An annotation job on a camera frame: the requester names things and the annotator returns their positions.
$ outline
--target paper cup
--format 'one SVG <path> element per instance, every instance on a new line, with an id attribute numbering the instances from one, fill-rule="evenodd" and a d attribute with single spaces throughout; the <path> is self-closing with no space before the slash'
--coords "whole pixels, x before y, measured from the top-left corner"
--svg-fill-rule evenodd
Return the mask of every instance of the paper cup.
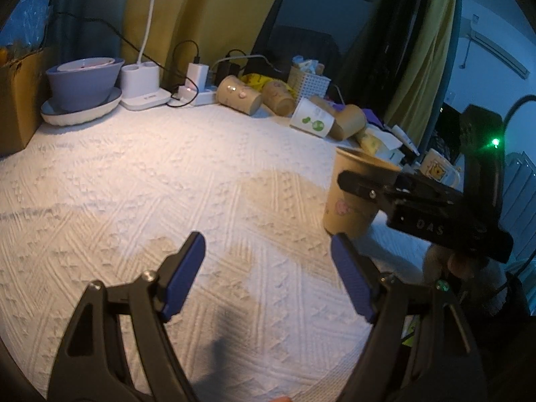
<path id="1" fill-rule="evenodd" d="M 366 154 L 360 149 L 337 148 L 328 202 L 324 212 L 324 228 L 330 234 L 344 232 L 355 239 L 366 233 L 378 214 L 373 202 L 343 192 L 337 184 L 342 171 L 352 171 L 382 185 L 394 184 L 400 167 Z"/>
<path id="2" fill-rule="evenodd" d="M 329 133 L 329 136 L 335 140 L 346 140 L 366 127 L 365 113 L 353 104 L 348 104 L 338 112 L 323 98 L 313 96 L 309 100 L 335 118 L 335 123 Z"/>
<path id="3" fill-rule="evenodd" d="M 349 104 L 335 115 L 335 124 L 330 131 L 330 136 L 338 141 L 346 140 L 365 127 L 365 113 L 359 107 Z"/>
<path id="4" fill-rule="evenodd" d="M 223 79 L 216 92 L 216 100 L 246 115 L 253 115 L 261 107 L 261 93 L 246 86 L 234 75 Z"/>
<path id="5" fill-rule="evenodd" d="M 325 138 L 334 122 L 335 118 L 328 112 L 308 99 L 302 98 L 292 115 L 290 125 L 320 138 Z"/>
<path id="6" fill-rule="evenodd" d="M 271 81 L 264 85 L 263 103 L 276 115 L 288 116 L 296 108 L 296 101 L 288 89 L 280 81 Z"/>

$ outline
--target bed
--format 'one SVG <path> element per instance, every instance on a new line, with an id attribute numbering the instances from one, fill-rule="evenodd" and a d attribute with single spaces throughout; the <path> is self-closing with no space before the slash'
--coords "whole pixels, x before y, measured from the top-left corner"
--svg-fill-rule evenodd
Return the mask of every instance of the bed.
<path id="1" fill-rule="evenodd" d="M 0 334 L 46 394 L 73 307 L 93 279 L 133 280 L 192 230 L 207 255 L 167 326 L 202 401 L 334 401 L 370 328 L 322 228 L 335 144 L 259 111 L 167 107 L 76 128 L 43 124 L 0 161 Z M 362 252 L 419 281 L 427 243 L 385 226 Z M 128 320 L 132 376 L 148 392 Z"/>

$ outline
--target person's hand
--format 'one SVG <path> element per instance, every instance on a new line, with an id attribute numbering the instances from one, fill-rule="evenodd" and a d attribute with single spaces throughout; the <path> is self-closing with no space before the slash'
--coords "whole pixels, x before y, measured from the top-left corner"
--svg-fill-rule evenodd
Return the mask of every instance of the person's hand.
<path id="1" fill-rule="evenodd" d="M 461 280 L 467 293 L 466 298 L 460 297 L 466 314 L 475 308 L 475 313 L 494 316 L 506 302 L 507 289 L 489 298 L 507 281 L 505 268 L 495 260 L 474 258 L 432 245 L 426 251 L 422 273 L 426 284 L 434 284 L 449 273 Z"/>

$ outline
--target yellow package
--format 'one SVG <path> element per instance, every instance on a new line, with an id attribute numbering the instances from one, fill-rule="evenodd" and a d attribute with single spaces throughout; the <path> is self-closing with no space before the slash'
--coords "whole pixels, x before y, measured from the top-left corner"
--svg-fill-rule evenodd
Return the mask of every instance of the yellow package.
<path id="1" fill-rule="evenodd" d="M 255 90 L 258 90 L 259 92 L 261 92 L 267 83 L 270 83 L 271 81 L 277 80 L 277 79 L 273 79 L 272 77 L 267 77 L 266 75 L 253 73 L 253 74 L 247 74 L 247 75 L 241 76 L 240 80 L 243 81 L 245 84 L 247 84 L 250 88 L 254 88 Z M 284 81 L 281 81 L 281 80 L 277 80 L 277 81 L 280 81 L 281 83 L 283 83 L 285 87 L 289 90 L 289 92 L 295 96 L 294 90 L 288 84 L 286 84 Z"/>

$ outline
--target beige paper cup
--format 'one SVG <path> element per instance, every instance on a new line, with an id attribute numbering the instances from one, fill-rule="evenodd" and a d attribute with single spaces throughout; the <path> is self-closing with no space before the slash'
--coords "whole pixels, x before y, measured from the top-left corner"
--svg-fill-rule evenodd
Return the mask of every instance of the beige paper cup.
<path id="1" fill-rule="evenodd" d="M 283 83 L 271 81 L 264 85 L 263 103 L 279 116 L 288 116 L 296 108 L 296 101 Z"/>
<path id="2" fill-rule="evenodd" d="M 250 116 L 255 114 L 263 103 L 260 92 L 246 86 L 234 75 L 222 80 L 216 92 L 216 99 L 220 104 Z"/>
<path id="3" fill-rule="evenodd" d="M 335 115 L 335 124 L 330 136 L 342 141 L 357 134 L 366 127 L 365 113 L 357 106 L 348 104 L 343 111 Z"/>
<path id="4" fill-rule="evenodd" d="M 335 140 L 346 140 L 366 127 L 365 113 L 353 104 L 348 104 L 342 111 L 338 112 L 323 98 L 313 96 L 309 100 L 335 118 L 335 123 L 329 134 Z"/>
<path id="5" fill-rule="evenodd" d="M 344 232 L 350 239 L 366 233 L 378 214 L 373 202 L 343 192 L 337 184 L 342 171 L 352 171 L 383 185 L 394 184 L 400 167 L 366 154 L 360 149 L 337 148 L 328 202 L 324 212 L 324 228 L 330 234 Z"/>

